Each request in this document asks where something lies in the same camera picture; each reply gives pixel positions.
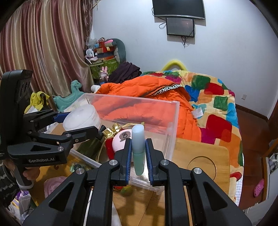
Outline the person left hand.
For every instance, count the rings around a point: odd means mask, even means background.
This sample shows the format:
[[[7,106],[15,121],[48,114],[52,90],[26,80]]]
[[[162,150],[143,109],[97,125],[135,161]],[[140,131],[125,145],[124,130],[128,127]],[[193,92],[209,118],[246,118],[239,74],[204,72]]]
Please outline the person left hand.
[[[3,160],[4,165],[9,169],[12,177],[15,177],[15,164],[11,159],[7,158]],[[40,175],[40,167],[29,167],[23,172],[23,176],[28,180],[33,181]]]

